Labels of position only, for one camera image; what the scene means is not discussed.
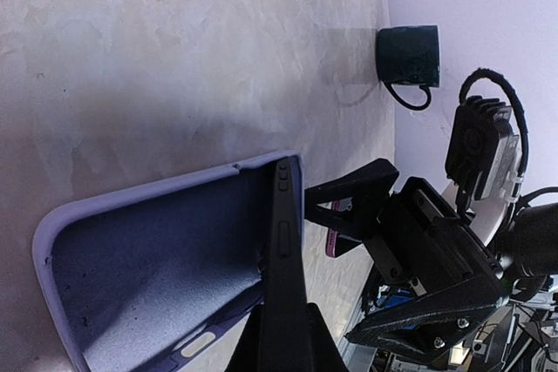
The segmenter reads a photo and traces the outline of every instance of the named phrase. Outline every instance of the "marble table surface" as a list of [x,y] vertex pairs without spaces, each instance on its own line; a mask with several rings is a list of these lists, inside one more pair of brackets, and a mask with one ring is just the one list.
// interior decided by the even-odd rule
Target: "marble table surface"
[[[0,369],[72,370],[31,260],[72,200],[290,148],[306,186],[393,158],[378,87],[386,0],[0,0]],[[336,340],[371,261],[323,254],[309,300]],[[242,327],[187,370],[221,370]]]

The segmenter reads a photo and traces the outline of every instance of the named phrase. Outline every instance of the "black mug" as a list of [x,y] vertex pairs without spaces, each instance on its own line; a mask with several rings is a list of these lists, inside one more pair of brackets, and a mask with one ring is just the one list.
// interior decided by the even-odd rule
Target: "black mug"
[[[439,87],[438,27],[385,28],[376,36],[376,71],[391,95],[404,107],[423,111],[432,101],[431,87]],[[391,85],[416,85],[425,92],[422,105],[404,101]]]

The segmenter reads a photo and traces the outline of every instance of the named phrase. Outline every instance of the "mug handle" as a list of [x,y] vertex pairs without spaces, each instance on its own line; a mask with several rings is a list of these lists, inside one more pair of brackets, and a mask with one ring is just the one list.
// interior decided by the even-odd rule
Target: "mug handle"
[[418,88],[423,91],[426,94],[426,101],[422,104],[422,105],[412,105],[409,102],[405,102],[394,90],[393,87],[391,87],[391,84],[389,83],[384,83],[385,88],[387,89],[387,91],[389,93],[391,93],[391,95],[393,96],[393,98],[395,100],[397,100],[402,106],[404,106],[407,109],[410,109],[411,111],[423,111],[424,109],[426,109],[428,106],[430,106],[430,103],[432,102],[432,94],[430,93],[430,88],[428,86],[419,86]]

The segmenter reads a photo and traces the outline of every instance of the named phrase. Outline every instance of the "white wall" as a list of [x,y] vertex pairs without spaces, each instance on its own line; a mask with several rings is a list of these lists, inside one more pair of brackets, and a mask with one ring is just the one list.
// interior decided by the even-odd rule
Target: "white wall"
[[[558,185],[558,0],[389,0],[389,6],[392,25],[437,24],[440,34],[440,88],[432,106],[425,112],[396,106],[402,178],[418,175],[445,187],[459,88],[482,66],[503,73],[526,109],[531,158],[523,192]],[[472,91],[499,94],[489,82]],[[422,100],[418,89],[403,93]]]

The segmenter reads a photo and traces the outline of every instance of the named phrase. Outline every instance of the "screw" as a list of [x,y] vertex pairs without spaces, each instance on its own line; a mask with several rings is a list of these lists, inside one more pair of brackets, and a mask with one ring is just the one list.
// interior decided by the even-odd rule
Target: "screw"
[[434,347],[435,348],[443,348],[446,345],[446,342],[444,342],[441,337],[436,337],[434,339]]
[[467,328],[469,327],[469,321],[466,318],[459,318],[457,320],[457,327],[459,328]]

